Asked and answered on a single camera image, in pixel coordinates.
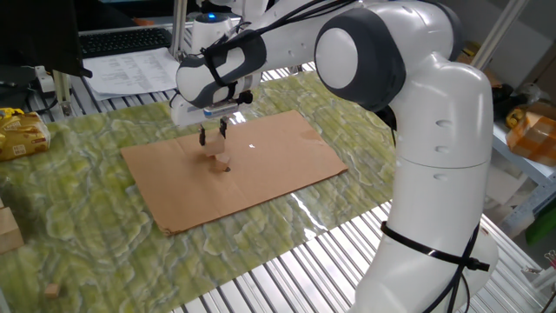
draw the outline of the yellow package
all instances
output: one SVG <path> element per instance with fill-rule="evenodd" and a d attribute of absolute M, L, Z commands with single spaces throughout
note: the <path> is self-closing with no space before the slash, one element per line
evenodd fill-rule
<path fill-rule="evenodd" d="M 45 152 L 49 146 L 49 130 L 37 113 L 0 109 L 0 161 Z"/>

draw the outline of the shelf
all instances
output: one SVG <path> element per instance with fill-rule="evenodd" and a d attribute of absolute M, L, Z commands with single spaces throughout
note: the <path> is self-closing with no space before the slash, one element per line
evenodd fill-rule
<path fill-rule="evenodd" d="M 526 173 L 534 182 L 539 185 L 546 184 L 553 180 L 553 174 L 556 168 L 536 163 L 522 156 L 513 154 L 506 145 L 506 133 L 508 128 L 505 126 L 494 124 L 493 129 L 493 147 L 508 161 L 514 163 L 520 170 Z"/>

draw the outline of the paper document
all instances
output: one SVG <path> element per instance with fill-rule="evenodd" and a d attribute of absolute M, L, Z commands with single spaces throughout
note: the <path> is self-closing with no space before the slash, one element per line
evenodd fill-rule
<path fill-rule="evenodd" d="M 86 81 L 96 100 L 174 89 L 180 66 L 166 48 L 85 59 L 83 65 L 93 72 Z"/>

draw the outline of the orange package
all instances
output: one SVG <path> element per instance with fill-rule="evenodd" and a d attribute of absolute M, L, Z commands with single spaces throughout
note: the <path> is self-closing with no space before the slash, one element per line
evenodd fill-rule
<path fill-rule="evenodd" d="M 556 108 L 533 104 L 506 135 L 510 151 L 529 160 L 556 166 Z"/>

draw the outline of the table mat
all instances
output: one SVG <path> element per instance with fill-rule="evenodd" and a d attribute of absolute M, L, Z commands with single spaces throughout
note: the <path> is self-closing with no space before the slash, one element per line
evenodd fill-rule
<path fill-rule="evenodd" d="M 349 171 L 170 238 L 120 149 L 196 126 L 176 128 L 166 103 L 49 124 L 49 152 L 0 163 L 0 197 L 26 242 L 0 256 L 12 312 L 168 312 L 391 198 L 389 128 L 315 73 L 263 83 L 231 123 L 287 110 L 300 111 Z M 45 298 L 48 283 L 62 286 L 58 299 Z"/>

